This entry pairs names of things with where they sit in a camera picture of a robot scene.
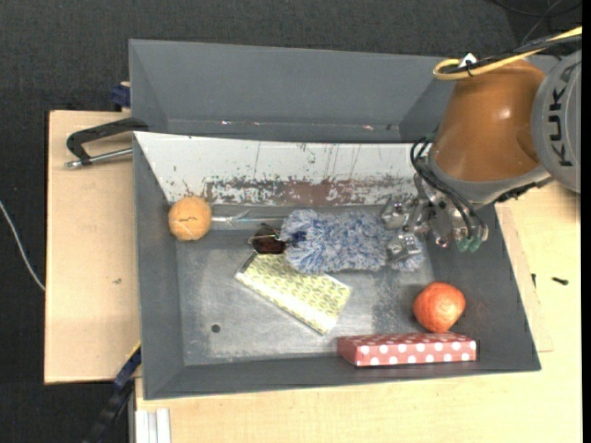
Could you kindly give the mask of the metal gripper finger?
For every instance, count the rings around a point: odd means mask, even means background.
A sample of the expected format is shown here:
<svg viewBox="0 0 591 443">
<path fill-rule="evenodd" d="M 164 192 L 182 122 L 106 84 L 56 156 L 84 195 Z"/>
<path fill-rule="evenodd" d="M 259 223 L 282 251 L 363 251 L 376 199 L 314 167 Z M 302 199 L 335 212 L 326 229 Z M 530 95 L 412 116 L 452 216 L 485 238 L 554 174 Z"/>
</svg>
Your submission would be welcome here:
<svg viewBox="0 0 591 443">
<path fill-rule="evenodd" d="M 391 261 L 401 262 L 422 253 L 422 246 L 413 233 L 398 233 L 387 244 Z"/>
<path fill-rule="evenodd" d="M 389 199 L 380 212 L 380 218 L 387 229 L 399 230 L 406 225 L 408 213 L 402 201 Z"/>
</svg>

